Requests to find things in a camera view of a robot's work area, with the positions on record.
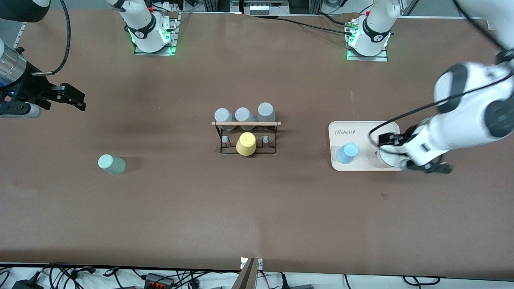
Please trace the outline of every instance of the yellow cup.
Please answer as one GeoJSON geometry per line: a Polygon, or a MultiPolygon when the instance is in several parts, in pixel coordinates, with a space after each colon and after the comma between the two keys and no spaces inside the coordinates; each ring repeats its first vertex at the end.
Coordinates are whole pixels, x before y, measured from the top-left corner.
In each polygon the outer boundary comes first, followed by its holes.
{"type": "Polygon", "coordinates": [[[249,156],[253,154],[255,152],[255,136],[252,133],[243,133],[239,137],[235,149],[240,155],[249,156]]]}

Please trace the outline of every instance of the red wire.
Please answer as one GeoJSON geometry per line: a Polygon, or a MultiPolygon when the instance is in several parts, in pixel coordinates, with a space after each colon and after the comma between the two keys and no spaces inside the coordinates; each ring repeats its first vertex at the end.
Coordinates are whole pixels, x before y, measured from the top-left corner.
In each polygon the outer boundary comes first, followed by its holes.
{"type": "Polygon", "coordinates": [[[261,274],[262,274],[262,277],[264,277],[264,281],[266,281],[266,285],[268,285],[268,289],[271,289],[271,287],[269,286],[269,283],[268,283],[268,278],[266,278],[266,275],[264,274],[264,272],[261,270],[261,274]]]}

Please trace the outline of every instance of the brown tabletop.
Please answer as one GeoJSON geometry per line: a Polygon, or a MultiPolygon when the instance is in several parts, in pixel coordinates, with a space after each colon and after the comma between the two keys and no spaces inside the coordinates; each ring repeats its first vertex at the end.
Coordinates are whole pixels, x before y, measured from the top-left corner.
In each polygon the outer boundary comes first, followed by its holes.
{"type": "MultiPolygon", "coordinates": [[[[41,70],[61,61],[62,14],[20,42],[41,70]]],[[[376,63],[347,61],[341,35],[236,14],[194,14],[176,56],[136,57],[118,13],[70,14],[68,63],[49,79],[87,110],[1,120],[2,261],[238,269],[255,256],[270,271],[514,277],[514,138],[448,153],[450,175],[330,164],[330,122],[389,119],[431,102],[454,63],[494,61],[465,21],[399,19],[376,63]],[[277,154],[217,153],[214,111],[263,101],[282,122],[277,154]],[[105,153],[127,171],[98,168],[105,153]]]]}

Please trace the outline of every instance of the black wire rack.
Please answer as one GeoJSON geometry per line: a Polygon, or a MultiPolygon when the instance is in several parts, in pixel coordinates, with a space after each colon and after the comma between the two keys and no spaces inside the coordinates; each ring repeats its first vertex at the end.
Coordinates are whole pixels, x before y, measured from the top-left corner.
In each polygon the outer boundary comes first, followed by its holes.
{"type": "Polygon", "coordinates": [[[256,146],[254,154],[276,154],[277,153],[277,131],[281,123],[279,121],[213,121],[211,123],[218,132],[219,136],[219,153],[224,155],[238,154],[236,143],[244,132],[251,132],[255,135],[256,146]],[[233,127],[233,130],[225,130],[223,127],[233,127]],[[243,130],[241,126],[249,126],[252,130],[243,130]],[[264,142],[264,137],[268,137],[268,142],[264,142]]]}

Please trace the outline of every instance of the white plate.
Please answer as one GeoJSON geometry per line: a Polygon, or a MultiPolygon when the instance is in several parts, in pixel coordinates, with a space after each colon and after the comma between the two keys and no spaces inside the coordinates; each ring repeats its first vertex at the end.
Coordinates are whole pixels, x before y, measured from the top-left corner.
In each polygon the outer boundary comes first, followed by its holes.
{"type": "MultiPolygon", "coordinates": [[[[336,171],[401,171],[402,168],[391,168],[382,165],[375,154],[377,148],[369,141],[368,132],[383,121],[334,121],[328,126],[330,139],[330,157],[332,167],[336,171]],[[359,147],[359,153],[348,165],[336,159],[336,151],[348,142],[359,147]]],[[[378,141],[378,136],[384,133],[400,133],[400,127],[394,122],[388,123],[371,134],[378,141]]]]}

